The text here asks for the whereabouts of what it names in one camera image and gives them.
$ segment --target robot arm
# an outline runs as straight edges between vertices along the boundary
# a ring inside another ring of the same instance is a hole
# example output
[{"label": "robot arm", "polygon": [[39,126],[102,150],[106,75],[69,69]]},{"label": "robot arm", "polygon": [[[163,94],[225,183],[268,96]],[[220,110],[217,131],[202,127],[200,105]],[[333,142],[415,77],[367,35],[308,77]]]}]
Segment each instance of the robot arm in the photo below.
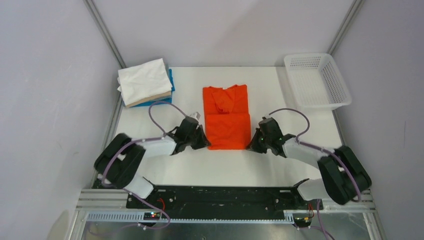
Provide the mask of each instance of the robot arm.
[{"label": "robot arm", "polygon": [[[300,145],[292,134],[283,135],[277,121],[272,117],[264,117],[259,122],[259,128],[247,149],[261,154],[270,149],[276,156],[296,159],[319,169],[322,179],[306,181],[298,188],[305,200],[320,199],[328,194],[336,203],[344,205],[357,195],[352,181],[344,171],[340,171],[340,165],[333,156]],[[369,175],[348,146],[326,149],[340,158],[361,192],[371,186]]]},{"label": "robot arm", "polygon": [[[126,134],[118,134],[97,158],[94,168],[99,173],[103,173],[114,155],[131,141],[132,139]],[[175,127],[165,136],[149,140],[140,139],[137,142],[121,152],[111,164],[107,176],[103,177],[106,177],[116,188],[126,189],[141,198],[146,198],[154,189],[151,182],[136,174],[143,158],[175,155],[184,151],[187,146],[196,150],[211,144],[205,136],[202,125],[191,116],[186,116],[180,126]]]}]

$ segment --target black mounting plate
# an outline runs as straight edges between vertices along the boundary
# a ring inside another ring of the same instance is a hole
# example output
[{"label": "black mounting plate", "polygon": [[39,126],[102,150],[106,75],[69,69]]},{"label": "black mounting plate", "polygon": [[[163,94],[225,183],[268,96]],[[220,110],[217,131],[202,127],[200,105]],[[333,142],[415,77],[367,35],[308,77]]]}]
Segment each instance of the black mounting plate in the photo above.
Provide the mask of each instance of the black mounting plate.
[{"label": "black mounting plate", "polygon": [[[146,201],[172,219],[200,220],[283,220],[284,210],[307,210],[308,204],[291,187],[227,187],[156,185]],[[128,195],[127,209],[151,209]]]}]

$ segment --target orange t-shirt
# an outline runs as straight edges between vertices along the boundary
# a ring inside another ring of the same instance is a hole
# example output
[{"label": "orange t-shirt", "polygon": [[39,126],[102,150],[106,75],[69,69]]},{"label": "orange t-shirt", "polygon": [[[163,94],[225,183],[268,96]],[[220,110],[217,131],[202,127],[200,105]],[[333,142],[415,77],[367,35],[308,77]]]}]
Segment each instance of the orange t-shirt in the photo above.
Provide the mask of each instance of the orange t-shirt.
[{"label": "orange t-shirt", "polygon": [[210,150],[244,150],[251,140],[248,86],[203,88],[206,137]]}]

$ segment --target white plastic basket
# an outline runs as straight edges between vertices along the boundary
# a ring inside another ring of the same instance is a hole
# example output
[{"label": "white plastic basket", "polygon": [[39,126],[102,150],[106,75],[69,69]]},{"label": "white plastic basket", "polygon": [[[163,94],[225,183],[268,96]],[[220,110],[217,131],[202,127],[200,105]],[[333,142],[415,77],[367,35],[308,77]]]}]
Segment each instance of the white plastic basket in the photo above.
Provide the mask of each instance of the white plastic basket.
[{"label": "white plastic basket", "polygon": [[351,94],[331,55],[287,55],[284,63],[299,110],[334,110],[352,103]]}]

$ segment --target folded white cloth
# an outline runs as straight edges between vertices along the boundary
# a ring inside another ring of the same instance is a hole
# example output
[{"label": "folded white cloth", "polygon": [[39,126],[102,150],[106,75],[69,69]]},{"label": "folded white cloth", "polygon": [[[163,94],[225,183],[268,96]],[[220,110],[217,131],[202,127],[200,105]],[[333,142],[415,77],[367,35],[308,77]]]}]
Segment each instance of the folded white cloth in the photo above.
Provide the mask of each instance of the folded white cloth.
[{"label": "folded white cloth", "polygon": [[171,91],[172,84],[162,58],[118,70],[125,105]]}]

